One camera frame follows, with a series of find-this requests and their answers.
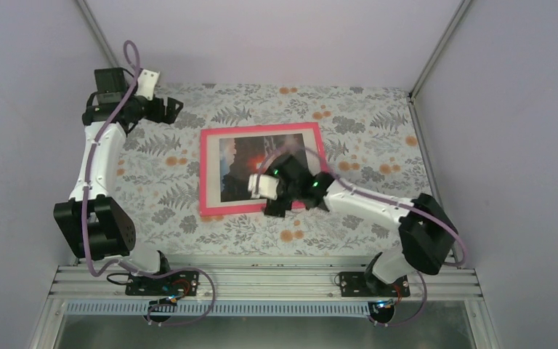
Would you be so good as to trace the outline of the volcano landscape photo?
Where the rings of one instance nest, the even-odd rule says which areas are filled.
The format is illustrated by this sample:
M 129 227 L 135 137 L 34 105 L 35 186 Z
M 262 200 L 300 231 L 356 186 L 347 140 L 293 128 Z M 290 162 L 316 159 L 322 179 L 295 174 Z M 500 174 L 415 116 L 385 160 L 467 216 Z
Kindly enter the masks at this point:
M 245 201 L 251 198 L 248 178 L 262 162 L 285 145 L 304 145 L 303 134 L 222 138 L 219 140 L 220 201 Z

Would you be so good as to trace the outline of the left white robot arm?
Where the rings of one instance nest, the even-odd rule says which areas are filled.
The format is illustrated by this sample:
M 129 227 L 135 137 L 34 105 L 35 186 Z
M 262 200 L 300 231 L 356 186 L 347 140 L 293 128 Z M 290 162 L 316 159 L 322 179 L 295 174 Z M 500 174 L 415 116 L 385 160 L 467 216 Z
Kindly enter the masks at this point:
M 82 114 L 85 148 L 78 179 L 69 198 L 57 203 L 53 217 L 73 255 L 85 260 L 90 273 L 99 276 L 95 261 L 119 265 L 145 286 L 164 294 L 173 284 L 165 255 L 137 242 L 133 220 L 113 194 L 120 152 L 127 136 L 143 119 L 173 124 L 184 105 L 169 97 L 155 96 L 160 74 L 142 69 L 126 80 L 124 68 L 94 71 L 96 89 Z

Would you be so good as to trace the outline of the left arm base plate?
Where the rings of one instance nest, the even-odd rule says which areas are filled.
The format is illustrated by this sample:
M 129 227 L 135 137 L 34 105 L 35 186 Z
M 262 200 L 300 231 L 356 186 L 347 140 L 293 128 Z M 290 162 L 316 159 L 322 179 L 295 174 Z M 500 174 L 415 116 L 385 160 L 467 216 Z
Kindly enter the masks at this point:
M 130 276 L 125 294 L 128 296 L 187 297 L 196 296 L 200 273 L 181 271 L 165 278 Z

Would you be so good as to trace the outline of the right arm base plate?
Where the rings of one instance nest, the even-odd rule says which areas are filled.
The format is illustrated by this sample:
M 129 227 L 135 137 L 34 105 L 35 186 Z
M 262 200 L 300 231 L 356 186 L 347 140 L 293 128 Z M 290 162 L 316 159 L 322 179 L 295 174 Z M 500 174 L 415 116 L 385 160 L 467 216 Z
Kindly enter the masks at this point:
M 333 279 L 340 288 L 342 297 L 409 297 L 411 291 L 407 276 L 402 276 L 392 284 L 385 284 L 375 276 L 364 272 L 342 271 Z

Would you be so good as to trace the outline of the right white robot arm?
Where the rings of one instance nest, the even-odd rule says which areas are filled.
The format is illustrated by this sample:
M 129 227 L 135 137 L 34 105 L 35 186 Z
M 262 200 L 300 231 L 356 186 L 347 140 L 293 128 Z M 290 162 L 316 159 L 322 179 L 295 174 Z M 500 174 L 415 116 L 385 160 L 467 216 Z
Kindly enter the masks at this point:
M 295 201 L 305 209 L 355 216 L 394 231 L 400 244 L 379 252 L 365 267 L 366 290 L 382 296 L 392 284 L 411 273 L 437 275 L 456 240 L 456 229 L 430 195 L 395 198 L 358 187 L 337 176 L 316 174 L 294 156 L 276 158 L 264 171 L 248 179 L 252 198 L 266 201 L 264 214 L 284 217 Z

